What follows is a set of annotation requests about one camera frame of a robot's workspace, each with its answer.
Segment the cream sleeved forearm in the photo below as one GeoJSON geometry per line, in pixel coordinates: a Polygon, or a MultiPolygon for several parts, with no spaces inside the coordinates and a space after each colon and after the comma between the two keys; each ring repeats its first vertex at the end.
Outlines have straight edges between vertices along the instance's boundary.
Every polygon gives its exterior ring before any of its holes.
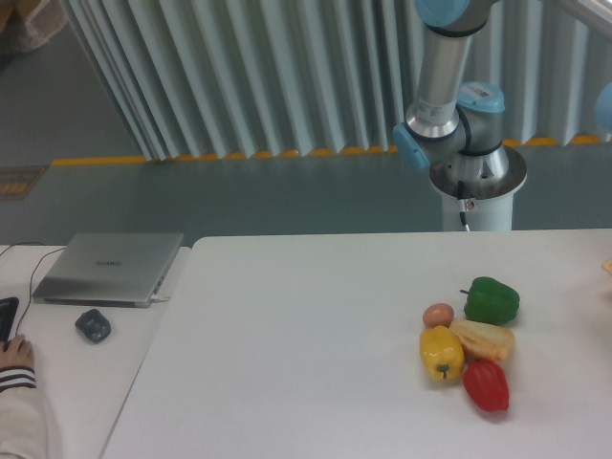
{"type": "Polygon", "coordinates": [[[1,369],[1,457],[48,458],[47,402],[34,370],[1,369]]]}

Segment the person's hand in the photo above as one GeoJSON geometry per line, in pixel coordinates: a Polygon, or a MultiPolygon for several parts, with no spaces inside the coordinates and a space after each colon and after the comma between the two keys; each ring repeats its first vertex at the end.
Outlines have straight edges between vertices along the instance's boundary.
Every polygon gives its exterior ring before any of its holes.
{"type": "Polygon", "coordinates": [[[34,369],[33,345],[25,335],[1,342],[0,368],[6,370],[14,367],[34,369]]]}

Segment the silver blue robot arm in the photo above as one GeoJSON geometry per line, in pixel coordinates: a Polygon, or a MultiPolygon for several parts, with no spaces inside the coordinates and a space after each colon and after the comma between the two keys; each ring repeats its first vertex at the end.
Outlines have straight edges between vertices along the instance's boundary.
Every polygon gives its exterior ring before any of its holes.
{"type": "Polygon", "coordinates": [[[470,97],[487,118],[505,120],[495,144],[611,134],[610,2],[417,1],[414,10],[425,51],[393,138],[415,168],[475,144],[460,99],[468,79],[501,90],[470,97]]]}

